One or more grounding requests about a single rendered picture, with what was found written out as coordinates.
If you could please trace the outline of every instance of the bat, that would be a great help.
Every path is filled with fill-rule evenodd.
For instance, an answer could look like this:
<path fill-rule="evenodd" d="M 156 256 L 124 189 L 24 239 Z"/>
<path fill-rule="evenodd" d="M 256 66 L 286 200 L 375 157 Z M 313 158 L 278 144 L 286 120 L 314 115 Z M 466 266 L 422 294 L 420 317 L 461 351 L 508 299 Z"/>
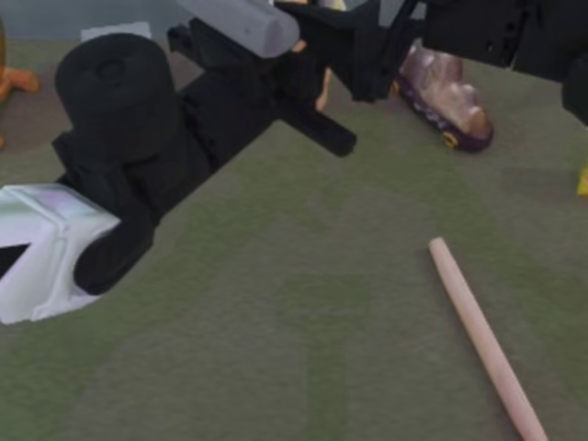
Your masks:
<path fill-rule="evenodd" d="M 463 322 L 516 430 L 525 441 L 548 441 L 541 422 L 446 242 L 442 238 L 434 239 L 429 243 L 429 251 L 447 295 Z"/>

